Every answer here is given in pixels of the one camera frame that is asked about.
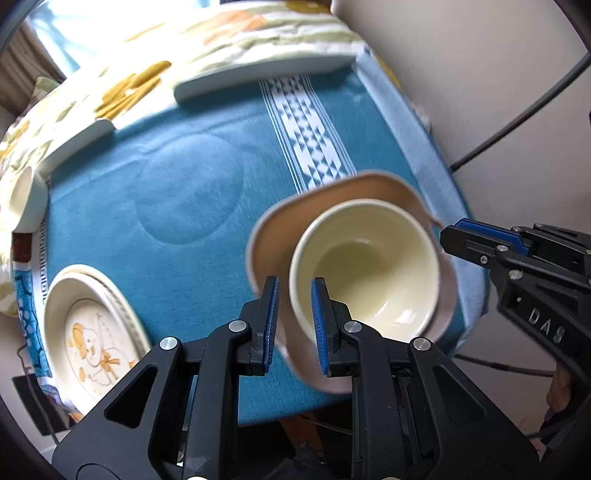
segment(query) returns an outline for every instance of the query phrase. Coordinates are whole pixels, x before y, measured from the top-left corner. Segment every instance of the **patterned stripe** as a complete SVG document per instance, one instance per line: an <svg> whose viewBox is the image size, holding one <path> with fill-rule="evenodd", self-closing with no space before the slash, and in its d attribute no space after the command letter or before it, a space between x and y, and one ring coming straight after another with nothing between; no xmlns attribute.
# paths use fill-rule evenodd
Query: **patterned stripe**
<svg viewBox="0 0 591 480"><path fill-rule="evenodd" d="M307 76L269 79L260 85L298 193L355 173Z"/></svg>

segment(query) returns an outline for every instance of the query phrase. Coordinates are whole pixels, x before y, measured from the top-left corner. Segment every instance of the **curtain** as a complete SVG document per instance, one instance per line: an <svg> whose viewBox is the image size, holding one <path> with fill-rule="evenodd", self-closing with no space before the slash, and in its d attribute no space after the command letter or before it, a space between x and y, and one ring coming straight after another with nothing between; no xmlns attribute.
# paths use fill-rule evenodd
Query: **curtain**
<svg viewBox="0 0 591 480"><path fill-rule="evenodd" d="M0 105L20 115L40 76L59 83L66 79L25 20L0 56Z"/></svg>

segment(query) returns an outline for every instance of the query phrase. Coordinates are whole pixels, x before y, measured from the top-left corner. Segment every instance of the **brown tray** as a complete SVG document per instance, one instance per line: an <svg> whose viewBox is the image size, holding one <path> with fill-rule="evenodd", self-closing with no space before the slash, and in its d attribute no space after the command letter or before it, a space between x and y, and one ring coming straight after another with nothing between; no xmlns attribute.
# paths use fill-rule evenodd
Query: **brown tray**
<svg viewBox="0 0 591 480"><path fill-rule="evenodd" d="M364 198L384 200L406 210L427 231L436 248L440 266L439 300L423 336L434 342L439 340L456 309L456 276L432 229L434 226L441 228L441 224L431 217L420 196L402 178L383 171L366 171L277 203L261 216L251 232L246 247L246 271L257 295L260 295L267 275L279 278L275 343L299 379L327 393L350 393L351 380L350 377L327 378L322 374L316 344L296 321L288 289L291 257L300 237L318 215L347 200Z"/></svg>

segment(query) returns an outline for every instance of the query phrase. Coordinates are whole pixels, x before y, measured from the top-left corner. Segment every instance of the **person's hand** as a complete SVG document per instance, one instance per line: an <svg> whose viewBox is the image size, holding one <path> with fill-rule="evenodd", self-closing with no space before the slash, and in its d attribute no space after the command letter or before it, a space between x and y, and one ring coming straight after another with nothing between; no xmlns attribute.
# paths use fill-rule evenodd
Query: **person's hand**
<svg viewBox="0 0 591 480"><path fill-rule="evenodd" d="M556 373L546 395L546 402L554 413L563 411L569 405L572 382L569 371L562 365L556 365Z"/></svg>

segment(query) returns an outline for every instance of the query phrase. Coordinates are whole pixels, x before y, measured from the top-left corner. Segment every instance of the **white cup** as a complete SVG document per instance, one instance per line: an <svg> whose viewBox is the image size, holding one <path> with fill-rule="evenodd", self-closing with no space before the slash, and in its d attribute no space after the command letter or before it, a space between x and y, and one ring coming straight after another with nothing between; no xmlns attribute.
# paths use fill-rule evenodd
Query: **white cup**
<svg viewBox="0 0 591 480"><path fill-rule="evenodd" d="M14 233L37 231L47 209L48 191L45 181L31 166L18 176L4 213L4 225Z"/></svg>
<svg viewBox="0 0 591 480"><path fill-rule="evenodd" d="M439 297L439 263L427 232L381 200L339 203L310 224L291 259L295 317L316 341L311 281L324 277L331 299L383 337L409 342L427 327Z"/></svg>

